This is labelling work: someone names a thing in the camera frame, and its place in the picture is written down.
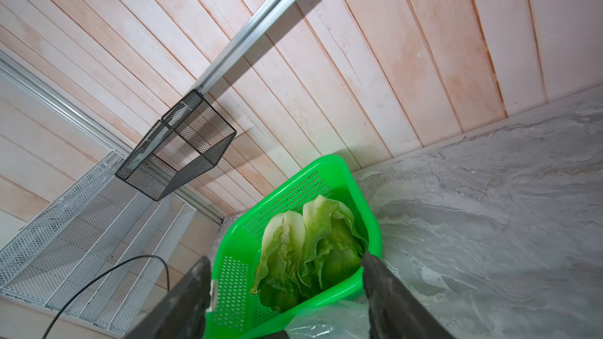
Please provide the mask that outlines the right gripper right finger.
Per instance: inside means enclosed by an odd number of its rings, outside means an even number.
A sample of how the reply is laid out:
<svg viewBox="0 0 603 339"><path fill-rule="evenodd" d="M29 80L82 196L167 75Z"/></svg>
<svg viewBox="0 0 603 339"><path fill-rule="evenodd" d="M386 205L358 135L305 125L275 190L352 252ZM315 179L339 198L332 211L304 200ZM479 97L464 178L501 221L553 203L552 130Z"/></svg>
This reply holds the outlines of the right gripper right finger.
<svg viewBox="0 0 603 339"><path fill-rule="evenodd" d="M370 338L453 339L379 258L367 253L361 265Z"/></svg>

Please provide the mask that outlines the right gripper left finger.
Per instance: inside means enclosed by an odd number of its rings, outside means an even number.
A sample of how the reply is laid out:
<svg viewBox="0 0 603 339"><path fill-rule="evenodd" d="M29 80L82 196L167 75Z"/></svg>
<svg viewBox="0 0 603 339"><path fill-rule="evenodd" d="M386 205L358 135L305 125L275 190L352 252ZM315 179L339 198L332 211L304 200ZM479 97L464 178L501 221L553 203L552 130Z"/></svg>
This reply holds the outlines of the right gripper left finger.
<svg viewBox="0 0 603 339"><path fill-rule="evenodd" d="M178 284L125 337L134 339L202 338L210 307L211 266L201 257Z"/></svg>

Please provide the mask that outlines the clear zip bag blue seal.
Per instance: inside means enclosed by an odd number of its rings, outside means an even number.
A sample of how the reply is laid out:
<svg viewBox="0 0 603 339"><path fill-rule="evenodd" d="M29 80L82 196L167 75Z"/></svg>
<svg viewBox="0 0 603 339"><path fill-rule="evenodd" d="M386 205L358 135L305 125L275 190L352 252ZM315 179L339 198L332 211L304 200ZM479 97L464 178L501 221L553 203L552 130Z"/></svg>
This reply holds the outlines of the clear zip bag blue seal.
<svg viewBox="0 0 603 339"><path fill-rule="evenodd" d="M369 338L367 302L337 301L306 309L286 326L290 338Z"/></svg>

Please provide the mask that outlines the chinese cabbage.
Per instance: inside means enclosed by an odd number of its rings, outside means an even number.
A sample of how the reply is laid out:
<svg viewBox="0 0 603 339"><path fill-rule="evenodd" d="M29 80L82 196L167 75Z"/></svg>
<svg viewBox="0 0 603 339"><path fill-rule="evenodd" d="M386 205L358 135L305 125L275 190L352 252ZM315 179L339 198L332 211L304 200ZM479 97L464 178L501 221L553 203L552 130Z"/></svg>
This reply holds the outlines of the chinese cabbage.
<svg viewBox="0 0 603 339"><path fill-rule="evenodd" d="M318 196L304 205L302 216L306 238L298 275L305 295L311 297L352 276L361 266L367 242L343 202Z"/></svg>
<svg viewBox="0 0 603 339"><path fill-rule="evenodd" d="M309 298L312 289L299 275L305 239L300 213L280 213L266 226L251 288L263 306L283 313Z"/></svg>

